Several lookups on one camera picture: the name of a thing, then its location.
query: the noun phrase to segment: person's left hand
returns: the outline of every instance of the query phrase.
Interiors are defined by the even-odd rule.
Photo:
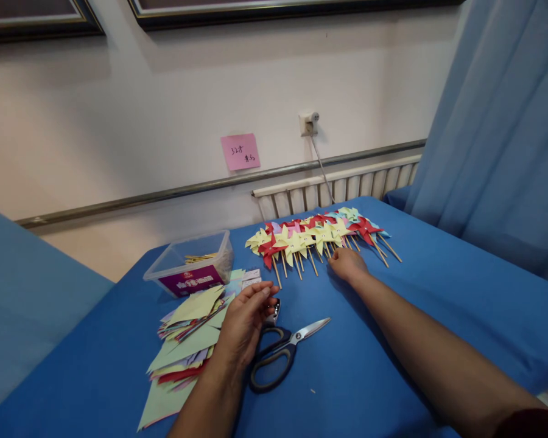
[[[246,287],[227,308],[221,334],[213,356],[236,372],[243,372],[252,361],[260,339],[262,324],[274,313],[278,286],[272,282]]]

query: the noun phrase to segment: scissors blade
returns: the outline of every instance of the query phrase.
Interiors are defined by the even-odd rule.
[[[302,341],[303,339],[306,339],[309,336],[314,335],[320,329],[322,329],[330,320],[331,318],[321,319],[320,321],[313,322],[312,324],[307,325],[305,328],[301,328],[299,331],[297,331],[297,334],[300,333],[299,340]]]

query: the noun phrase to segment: pink sticky note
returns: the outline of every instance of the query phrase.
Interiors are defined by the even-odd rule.
[[[229,170],[260,167],[258,146],[254,134],[221,137],[221,147]]]

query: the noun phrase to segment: blue cloth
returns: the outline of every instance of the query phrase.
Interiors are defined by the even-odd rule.
[[[548,279],[548,0],[474,0],[405,211]]]
[[[373,198],[335,209],[342,206],[357,208],[393,235],[390,243],[404,263],[389,257],[389,269],[361,245],[375,276],[532,393],[548,388],[548,282]],[[244,248],[260,227],[231,231],[234,268],[260,267],[263,279],[276,281],[261,258]],[[145,372],[161,347],[156,329],[177,303],[142,280],[162,250],[146,253],[0,406],[0,436],[136,435],[150,387]],[[316,263],[318,277],[309,263],[303,281],[294,269],[288,279],[282,275],[278,325],[298,330],[328,316],[332,321],[298,345],[292,370],[274,391],[245,390],[236,436],[437,433],[423,398],[361,301],[327,263]],[[164,438],[173,421],[138,436]]]
[[[0,214],[0,402],[112,286]]]
[[[411,186],[405,186],[396,190],[390,190],[384,195],[383,201],[398,210],[404,211],[404,208],[406,207],[406,200],[410,194],[410,187]]]

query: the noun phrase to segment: wall outlet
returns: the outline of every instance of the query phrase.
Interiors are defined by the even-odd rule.
[[[318,112],[304,113],[298,115],[298,127],[301,137],[310,137],[318,134],[317,123],[319,120]]]

